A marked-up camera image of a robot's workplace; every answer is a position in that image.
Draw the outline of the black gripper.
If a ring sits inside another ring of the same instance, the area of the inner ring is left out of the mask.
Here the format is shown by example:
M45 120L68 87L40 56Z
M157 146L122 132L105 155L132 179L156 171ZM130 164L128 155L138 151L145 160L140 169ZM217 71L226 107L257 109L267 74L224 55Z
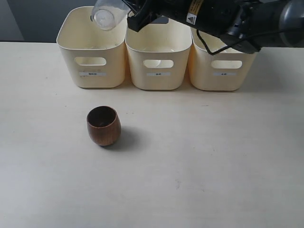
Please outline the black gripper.
M161 16L213 36L224 34L240 12L234 0L123 0L133 13L128 28L139 32Z

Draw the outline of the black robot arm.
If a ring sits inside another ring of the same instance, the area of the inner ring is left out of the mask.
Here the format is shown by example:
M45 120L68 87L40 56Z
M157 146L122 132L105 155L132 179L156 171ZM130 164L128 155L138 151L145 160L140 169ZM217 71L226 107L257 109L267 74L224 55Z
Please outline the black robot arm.
M139 32L161 16L196 30L214 56L229 48L246 54L261 48L303 48L302 0L125 0L128 27Z

